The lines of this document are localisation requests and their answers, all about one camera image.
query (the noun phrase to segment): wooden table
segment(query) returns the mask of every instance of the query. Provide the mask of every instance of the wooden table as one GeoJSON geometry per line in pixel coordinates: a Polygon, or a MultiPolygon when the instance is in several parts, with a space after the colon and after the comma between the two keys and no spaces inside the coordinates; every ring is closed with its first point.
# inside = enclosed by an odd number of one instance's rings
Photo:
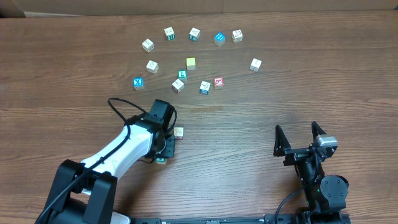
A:
{"type": "MultiPolygon", "coordinates": [[[[298,12],[0,20],[0,223],[33,223],[55,171],[81,161],[120,132],[109,97],[149,110],[178,110],[185,138],[166,166],[137,162],[118,183],[114,208],[135,217],[243,217],[274,213],[299,188],[273,157],[275,125],[293,147],[317,121],[339,140],[323,163],[350,182],[353,223],[398,219],[398,13],[298,12]],[[165,40],[172,26],[176,39],[165,40]],[[188,39],[192,27],[198,42],[188,39]],[[231,32],[242,29],[234,44],[231,32]],[[213,37],[223,32],[226,43],[213,37]],[[149,38],[155,49],[141,43],[149,38]],[[185,89],[171,89],[195,57],[185,89]],[[250,71],[253,58],[262,60],[250,71]],[[146,71],[146,63],[159,71],[146,71]],[[145,90],[132,79],[143,77],[145,90]],[[223,90],[199,93],[223,77],[223,90]]],[[[125,116],[138,114],[117,104],[125,116]]],[[[86,196],[74,196],[86,200],[86,196]]],[[[305,205],[303,195],[282,213],[305,205]]]]}

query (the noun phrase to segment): wooden surface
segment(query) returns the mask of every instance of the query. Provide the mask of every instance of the wooden surface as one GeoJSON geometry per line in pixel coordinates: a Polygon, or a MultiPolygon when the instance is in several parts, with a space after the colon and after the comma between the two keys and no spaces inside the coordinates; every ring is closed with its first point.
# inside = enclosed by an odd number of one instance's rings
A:
{"type": "MultiPolygon", "coordinates": [[[[311,122],[339,140],[323,163],[350,182],[353,223],[398,219],[398,13],[299,12],[0,20],[0,223],[33,223],[58,165],[112,141],[122,122],[109,97],[149,110],[156,98],[185,128],[166,166],[137,163],[119,181],[114,208],[135,217],[243,217],[274,213],[299,187],[273,157],[280,124],[293,147],[311,122]],[[176,39],[166,41],[172,26],[176,39]],[[192,27],[198,42],[188,39],[192,27]],[[242,29],[243,42],[231,32],[242,29]],[[223,32],[217,47],[213,36],[223,32]],[[151,53],[141,42],[150,38],[151,53]],[[185,89],[171,89],[195,57],[185,89]],[[253,58],[260,71],[249,70],[253,58]],[[146,71],[148,60],[159,71],[146,71]],[[134,91],[132,78],[146,89],[134,91]],[[223,90],[199,93],[223,77],[223,90]]],[[[118,104],[125,116],[138,114],[118,104]]],[[[86,200],[84,195],[77,198],[86,200]]],[[[282,212],[305,205],[303,195],[282,212]]]]}

